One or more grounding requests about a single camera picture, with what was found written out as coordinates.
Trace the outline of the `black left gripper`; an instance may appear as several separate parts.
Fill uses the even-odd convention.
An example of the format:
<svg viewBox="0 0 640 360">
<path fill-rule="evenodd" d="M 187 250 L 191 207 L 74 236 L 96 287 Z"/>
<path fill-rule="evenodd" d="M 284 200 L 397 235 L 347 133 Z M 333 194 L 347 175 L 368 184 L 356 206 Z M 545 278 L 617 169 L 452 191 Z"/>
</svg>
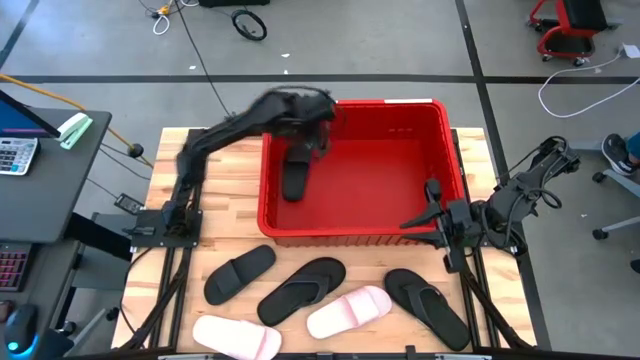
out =
<svg viewBox="0 0 640 360">
<path fill-rule="evenodd" d="M 289 145 L 287 161 L 310 163 L 311 148 L 317 158 L 324 157 L 330 148 L 330 123 L 336 115 L 334 98 L 316 87 L 276 87 L 275 91 L 285 95 L 288 113 L 276 121 L 272 134 L 303 142 Z"/>
</svg>

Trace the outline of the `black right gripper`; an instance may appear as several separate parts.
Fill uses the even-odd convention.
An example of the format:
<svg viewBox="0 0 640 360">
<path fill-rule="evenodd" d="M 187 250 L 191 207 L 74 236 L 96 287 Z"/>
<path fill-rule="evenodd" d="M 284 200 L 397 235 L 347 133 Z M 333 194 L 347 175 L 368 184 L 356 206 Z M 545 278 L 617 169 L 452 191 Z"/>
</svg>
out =
<svg viewBox="0 0 640 360">
<path fill-rule="evenodd" d="M 406 234 L 405 238 L 435 248 L 444 248 L 444 264 L 447 272 L 463 272 L 468 267 L 465 242 L 479 233 L 479 225 L 472 219 L 470 205 L 464 199 L 454 200 L 444 205 L 441 201 L 441 186 L 435 178 L 426 182 L 425 194 L 428 200 L 427 210 L 401 224 L 400 228 L 413 228 L 433 222 L 435 231 Z"/>
</svg>

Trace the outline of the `black slide sandal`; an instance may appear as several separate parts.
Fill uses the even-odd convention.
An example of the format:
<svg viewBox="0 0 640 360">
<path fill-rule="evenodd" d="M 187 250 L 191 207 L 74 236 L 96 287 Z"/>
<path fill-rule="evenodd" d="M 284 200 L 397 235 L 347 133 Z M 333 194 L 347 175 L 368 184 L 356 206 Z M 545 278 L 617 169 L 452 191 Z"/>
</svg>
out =
<svg viewBox="0 0 640 360">
<path fill-rule="evenodd" d="M 287 151 L 282 166 L 282 196 L 288 202 L 298 202 L 304 197 L 310 163 L 289 163 Z"/>
<path fill-rule="evenodd" d="M 207 278 L 204 297 L 210 305 L 221 305 L 269 270 L 276 261 L 275 251 L 260 245 L 216 268 Z"/>
</svg>

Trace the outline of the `black flip-flop sandal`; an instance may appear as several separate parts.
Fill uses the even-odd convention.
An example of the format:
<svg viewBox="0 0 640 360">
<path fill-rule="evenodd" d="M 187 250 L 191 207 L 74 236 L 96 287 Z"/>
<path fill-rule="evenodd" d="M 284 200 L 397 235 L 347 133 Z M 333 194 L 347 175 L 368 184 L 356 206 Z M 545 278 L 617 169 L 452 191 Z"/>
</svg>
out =
<svg viewBox="0 0 640 360">
<path fill-rule="evenodd" d="M 470 343 L 466 323 L 446 297 L 419 274 L 404 268 L 384 276 L 384 288 L 391 299 L 425 325 L 447 348 L 462 351 Z"/>
<path fill-rule="evenodd" d="M 260 321 L 273 327 L 301 308 L 321 302 L 344 281 L 344 264 L 331 257 L 314 259 L 293 273 L 257 306 Z"/>
</svg>

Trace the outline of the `pink slide sandal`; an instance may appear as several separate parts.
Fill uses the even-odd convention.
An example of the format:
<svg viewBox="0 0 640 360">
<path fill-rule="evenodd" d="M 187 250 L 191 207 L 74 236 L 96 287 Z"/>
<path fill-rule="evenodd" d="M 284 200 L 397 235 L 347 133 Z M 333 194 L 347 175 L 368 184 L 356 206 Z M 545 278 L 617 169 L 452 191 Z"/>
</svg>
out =
<svg viewBox="0 0 640 360">
<path fill-rule="evenodd" d="M 363 286 L 311 313 L 307 330 L 313 338 L 325 339 L 384 317 L 391 308 L 392 300 L 386 291 Z"/>
<path fill-rule="evenodd" d="M 282 345 L 282 335 L 273 328 L 213 315 L 198 318 L 192 336 L 200 345 L 236 360 L 272 360 Z"/>
</svg>

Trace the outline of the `red plastic bin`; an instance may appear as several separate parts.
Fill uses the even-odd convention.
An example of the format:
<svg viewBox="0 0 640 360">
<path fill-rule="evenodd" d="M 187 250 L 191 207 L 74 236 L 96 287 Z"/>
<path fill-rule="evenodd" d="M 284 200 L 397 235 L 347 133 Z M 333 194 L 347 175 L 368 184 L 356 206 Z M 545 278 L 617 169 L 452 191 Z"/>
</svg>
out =
<svg viewBox="0 0 640 360">
<path fill-rule="evenodd" d="M 329 151 L 308 163 L 300 200 L 286 200 L 289 142 L 265 135 L 257 224 L 280 246 L 404 245 L 403 223 L 427 207 L 439 181 L 443 203 L 465 196 L 444 105 L 433 99 L 343 100 Z"/>
</svg>

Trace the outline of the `black power adapter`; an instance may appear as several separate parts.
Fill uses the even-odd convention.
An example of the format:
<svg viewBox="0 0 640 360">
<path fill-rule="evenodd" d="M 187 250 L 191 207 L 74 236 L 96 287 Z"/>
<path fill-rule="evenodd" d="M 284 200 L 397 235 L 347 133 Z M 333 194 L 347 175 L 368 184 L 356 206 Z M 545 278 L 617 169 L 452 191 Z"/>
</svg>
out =
<svg viewBox="0 0 640 360">
<path fill-rule="evenodd" d="M 125 193 L 121 193 L 116 197 L 114 205 L 120 210 L 123 210 L 131 215 L 137 215 L 145 209 L 143 203 L 137 201 L 136 199 Z"/>
</svg>

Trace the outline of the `mint green stapler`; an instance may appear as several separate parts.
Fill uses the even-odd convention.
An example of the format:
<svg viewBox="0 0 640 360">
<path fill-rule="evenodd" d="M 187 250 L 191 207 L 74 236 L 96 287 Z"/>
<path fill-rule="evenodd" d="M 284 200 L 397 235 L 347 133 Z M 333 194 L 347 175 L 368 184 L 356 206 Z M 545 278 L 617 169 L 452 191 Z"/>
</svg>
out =
<svg viewBox="0 0 640 360">
<path fill-rule="evenodd" d="M 70 150 L 92 125 L 93 120 L 85 113 L 78 112 L 57 128 L 60 147 Z"/>
</svg>

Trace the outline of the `red office chair base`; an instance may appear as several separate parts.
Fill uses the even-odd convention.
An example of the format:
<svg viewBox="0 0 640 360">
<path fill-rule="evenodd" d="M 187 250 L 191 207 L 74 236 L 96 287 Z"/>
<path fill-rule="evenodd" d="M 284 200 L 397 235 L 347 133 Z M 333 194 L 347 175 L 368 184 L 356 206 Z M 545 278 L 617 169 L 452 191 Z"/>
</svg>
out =
<svg viewBox="0 0 640 360">
<path fill-rule="evenodd" d="M 580 68 L 595 52 L 594 37 L 623 22 L 608 17 L 601 0 L 537 0 L 526 24 L 541 34 L 536 51 L 543 62 L 565 59 Z"/>
</svg>

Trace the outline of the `black office desk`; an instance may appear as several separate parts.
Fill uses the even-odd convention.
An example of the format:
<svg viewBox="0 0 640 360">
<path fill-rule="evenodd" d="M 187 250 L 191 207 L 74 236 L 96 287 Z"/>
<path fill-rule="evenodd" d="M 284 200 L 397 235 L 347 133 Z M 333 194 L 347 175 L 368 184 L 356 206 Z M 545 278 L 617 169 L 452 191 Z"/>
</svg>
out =
<svg viewBox="0 0 640 360">
<path fill-rule="evenodd" d="M 72 149 L 43 139 L 26 175 L 0 175 L 0 242 L 48 244 L 63 238 L 112 119 L 105 111 L 87 115 L 93 123 Z"/>
</svg>

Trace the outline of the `computer monitor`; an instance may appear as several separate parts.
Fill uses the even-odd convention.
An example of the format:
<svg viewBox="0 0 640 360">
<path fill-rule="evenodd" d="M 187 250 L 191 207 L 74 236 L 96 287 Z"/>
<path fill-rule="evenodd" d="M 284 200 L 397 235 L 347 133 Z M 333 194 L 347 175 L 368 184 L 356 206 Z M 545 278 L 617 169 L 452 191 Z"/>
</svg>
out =
<svg viewBox="0 0 640 360">
<path fill-rule="evenodd" d="M 0 90 L 0 137 L 57 139 L 59 136 L 55 127 Z"/>
</svg>

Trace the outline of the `grey desk calculator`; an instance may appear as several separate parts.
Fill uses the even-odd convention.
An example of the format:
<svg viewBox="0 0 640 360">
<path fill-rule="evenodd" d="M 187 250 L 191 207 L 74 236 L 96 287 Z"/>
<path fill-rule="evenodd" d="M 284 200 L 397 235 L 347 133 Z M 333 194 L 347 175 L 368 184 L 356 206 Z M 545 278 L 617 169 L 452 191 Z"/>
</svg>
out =
<svg viewBox="0 0 640 360">
<path fill-rule="evenodd" d="M 0 138 L 0 175 L 25 176 L 39 149 L 36 138 Z"/>
</svg>

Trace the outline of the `keyboard with pink keys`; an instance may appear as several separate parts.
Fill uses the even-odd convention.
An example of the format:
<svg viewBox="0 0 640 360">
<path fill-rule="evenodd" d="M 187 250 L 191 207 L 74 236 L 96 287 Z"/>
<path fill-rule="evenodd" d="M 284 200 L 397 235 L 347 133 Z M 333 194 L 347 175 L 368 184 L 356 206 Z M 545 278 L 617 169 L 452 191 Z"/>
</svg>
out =
<svg viewBox="0 0 640 360">
<path fill-rule="evenodd" d="M 20 292 L 27 277 L 31 244 L 0 243 L 0 292 Z"/>
</svg>

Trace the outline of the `black computer mouse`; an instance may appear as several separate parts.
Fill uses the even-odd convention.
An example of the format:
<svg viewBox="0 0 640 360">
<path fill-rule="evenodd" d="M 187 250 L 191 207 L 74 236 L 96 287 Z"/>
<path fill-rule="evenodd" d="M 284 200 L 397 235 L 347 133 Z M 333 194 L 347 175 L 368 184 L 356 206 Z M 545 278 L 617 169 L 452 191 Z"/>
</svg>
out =
<svg viewBox="0 0 640 360">
<path fill-rule="evenodd" d="M 4 330 L 4 348 L 11 356 L 28 356 L 38 339 L 38 308 L 33 304 L 19 306 L 8 318 Z"/>
</svg>

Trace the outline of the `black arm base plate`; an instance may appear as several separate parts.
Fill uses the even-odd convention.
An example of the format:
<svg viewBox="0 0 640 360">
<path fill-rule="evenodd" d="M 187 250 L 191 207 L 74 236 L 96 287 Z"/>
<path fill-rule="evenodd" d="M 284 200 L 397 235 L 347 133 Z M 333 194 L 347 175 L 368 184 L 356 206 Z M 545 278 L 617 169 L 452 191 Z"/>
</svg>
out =
<svg viewBox="0 0 640 360">
<path fill-rule="evenodd" d="M 135 225 L 129 230 L 133 247 L 143 248 L 193 248 L 200 241 L 203 213 L 195 216 L 186 235 L 169 233 L 169 212 L 142 210 L 136 216 Z"/>
</svg>

